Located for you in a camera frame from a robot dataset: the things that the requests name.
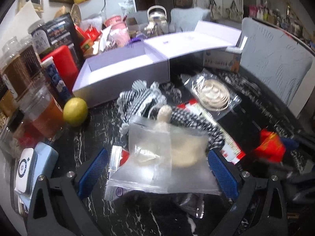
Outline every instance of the light gray chair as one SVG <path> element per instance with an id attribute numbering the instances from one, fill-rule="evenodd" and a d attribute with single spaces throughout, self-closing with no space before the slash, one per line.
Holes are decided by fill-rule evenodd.
<path id="1" fill-rule="evenodd" d="M 251 18 L 242 22 L 248 37 L 241 66 L 267 85 L 287 106 L 312 65 L 311 54 L 283 31 Z"/>
<path id="2" fill-rule="evenodd" d="M 199 7 L 171 10 L 171 25 L 175 24 L 184 32 L 194 31 L 199 20 L 210 21 L 210 10 Z"/>

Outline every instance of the cardboard box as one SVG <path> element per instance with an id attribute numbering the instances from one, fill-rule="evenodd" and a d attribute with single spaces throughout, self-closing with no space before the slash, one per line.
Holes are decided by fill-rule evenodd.
<path id="1" fill-rule="evenodd" d="M 204 67 L 218 68 L 231 72 L 238 72 L 241 55 L 247 37 L 244 36 L 238 47 L 213 49 L 204 52 Z"/>
<path id="2" fill-rule="evenodd" d="M 135 80 L 170 81 L 170 59 L 197 51 L 235 46 L 241 31 L 199 21 L 195 31 L 168 34 L 88 58 L 73 93 L 89 108 L 116 99 Z"/>

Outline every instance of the blue gripper pad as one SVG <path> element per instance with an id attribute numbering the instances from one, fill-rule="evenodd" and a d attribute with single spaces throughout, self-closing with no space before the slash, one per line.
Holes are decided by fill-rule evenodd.
<path id="1" fill-rule="evenodd" d="M 226 197 L 236 201 L 237 181 L 213 150 L 209 151 L 208 163 Z"/>
<path id="2" fill-rule="evenodd" d="M 78 196 L 80 199 L 87 198 L 91 194 L 97 180 L 102 175 L 104 168 L 108 164 L 107 150 L 103 148 L 93 161 L 89 160 L 87 163 L 90 163 L 90 165 L 78 183 Z"/>

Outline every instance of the yellow lemon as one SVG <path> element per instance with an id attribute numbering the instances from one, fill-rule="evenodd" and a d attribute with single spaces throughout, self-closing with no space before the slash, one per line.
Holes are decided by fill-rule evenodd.
<path id="1" fill-rule="evenodd" d="M 63 109 L 63 119 L 72 127 L 80 126 L 88 116 L 88 105 L 81 98 L 71 98 Z"/>

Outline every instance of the cluttered table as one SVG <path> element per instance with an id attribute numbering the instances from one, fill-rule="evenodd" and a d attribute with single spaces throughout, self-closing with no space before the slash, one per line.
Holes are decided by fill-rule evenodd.
<path id="1" fill-rule="evenodd" d="M 257 79 L 252 82 L 252 76 L 248 77 L 247 71 L 240 69 L 239 73 L 214 73 L 242 99 L 218 123 L 245 153 L 259 146 L 261 129 L 277 132 L 281 137 L 290 137 L 300 128 L 289 110 L 269 90 L 255 85 Z M 183 86 L 179 74 L 172 75 L 171 79 L 170 83 L 160 85 L 170 106 L 187 103 L 193 98 Z M 94 151 L 103 147 L 108 152 L 113 145 L 128 150 L 128 137 L 119 131 L 122 122 L 115 100 L 92 108 L 89 113 L 88 123 L 77 129 L 65 130 L 55 141 L 53 148 L 58 151 L 59 159 L 52 177 L 76 171 L 91 158 Z M 294 151 L 285 162 L 301 171 L 306 161 L 303 155 Z M 229 208 L 225 198 L 215 195 L 204 197 L 203 218 L 194 218 L 181 210 L 172 201 L 172 195 L 136 194 L 108 202 L 104 200 L 106 181 L 107 171 L 104 170 L 92 194 L 84 200 L 104 235 L 209 235 Z"/>

